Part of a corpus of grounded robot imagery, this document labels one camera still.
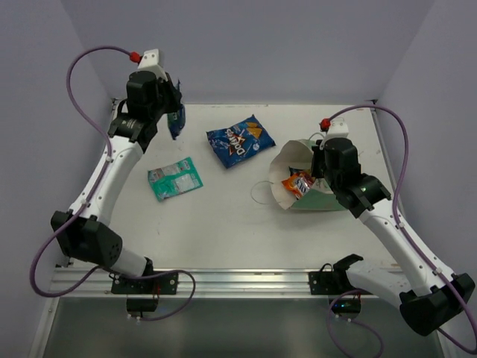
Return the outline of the blue Burts crisps packet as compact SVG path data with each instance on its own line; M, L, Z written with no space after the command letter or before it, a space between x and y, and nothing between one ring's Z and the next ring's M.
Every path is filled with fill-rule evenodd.
M171 138L176 140L181 134L186 124L186 109L184 104L178 112L171 112L167 115L168 129L171 134Z

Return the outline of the orange snack packet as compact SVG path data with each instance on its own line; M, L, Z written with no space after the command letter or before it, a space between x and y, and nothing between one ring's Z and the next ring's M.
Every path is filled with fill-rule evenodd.
M291 192L296 199L301 199L313 186L315 179L307 172L296 172L282 181L283 187Z

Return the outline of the green printed paper bag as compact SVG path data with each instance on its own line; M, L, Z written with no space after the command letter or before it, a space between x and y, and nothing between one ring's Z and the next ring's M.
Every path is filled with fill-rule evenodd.
M312 176L312 139L287 141L272 159L268 179L274 201L284 210L343 211L328 183Z

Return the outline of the blue cookie snack packet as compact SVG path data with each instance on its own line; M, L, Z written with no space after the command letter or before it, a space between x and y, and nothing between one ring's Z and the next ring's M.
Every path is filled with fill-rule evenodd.
M254 115L231 127L207 131L206 138L225 169L276 145Z

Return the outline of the green mint snack packet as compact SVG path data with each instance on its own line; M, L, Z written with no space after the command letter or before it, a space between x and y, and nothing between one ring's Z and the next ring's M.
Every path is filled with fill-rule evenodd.
M191 157L148 171L148 183L158 201L173 198L203 187Z

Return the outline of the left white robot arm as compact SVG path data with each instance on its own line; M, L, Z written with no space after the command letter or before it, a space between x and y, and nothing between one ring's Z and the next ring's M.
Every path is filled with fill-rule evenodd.
M157 134L158 121L180 109L182 95L168 73L151 70L130 74L126 89L92 177L66 212L54 213L51 226L64 255L128 276L130 286L144 293L155 283L148 258L126 248L110 222L129 174Z

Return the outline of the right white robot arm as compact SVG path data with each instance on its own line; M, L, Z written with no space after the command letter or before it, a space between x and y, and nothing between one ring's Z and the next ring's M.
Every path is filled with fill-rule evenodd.
M329 184L338 203L378 238L404 274L397 277L351 254L333 266L335 289L362 289L381 298L421 336L465 311L476 287L473 279L456 274L432 253L394 208L382 182L362 173L353 143L346 138L318 140L312 150L312 174Z

